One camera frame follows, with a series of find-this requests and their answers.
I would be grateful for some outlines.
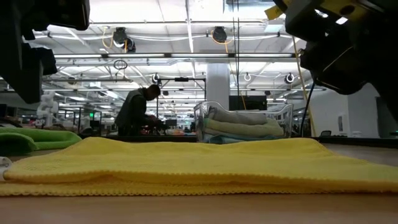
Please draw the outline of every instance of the white column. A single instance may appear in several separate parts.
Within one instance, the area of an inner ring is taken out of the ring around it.
[[[207,65],[206,99],[217,101],[229,110],[229,67],[227,63]]]

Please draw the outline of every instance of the transparent container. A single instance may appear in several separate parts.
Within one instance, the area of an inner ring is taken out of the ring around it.
[[[289,138],[292,134],[293,105],[267,111],[228,111],[215,101],[194,107],[199,142],[227,144]]]

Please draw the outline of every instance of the folded yellow towel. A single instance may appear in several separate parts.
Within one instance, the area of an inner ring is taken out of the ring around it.
[[[398,168],[336,155],[311,139],[131,144],[88,138],[17,161],[0,195],[398,192]]]

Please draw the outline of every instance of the person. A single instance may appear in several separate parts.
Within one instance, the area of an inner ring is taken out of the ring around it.
[[[118,135],[138,135],[142,126],[155,125],[157,120],[148,117],[145,112],[147,101],[154,100],[159,95],[160,88],[157,85],[130,91],[115,119]]]

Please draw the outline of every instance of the wooden table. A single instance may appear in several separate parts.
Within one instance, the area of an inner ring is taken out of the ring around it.
[[[346,156],[398,166],[396,149],[326,146]],[[0,198],[0,217],[1,223],[384,224],[398,223],[398,195],[8,197]]]

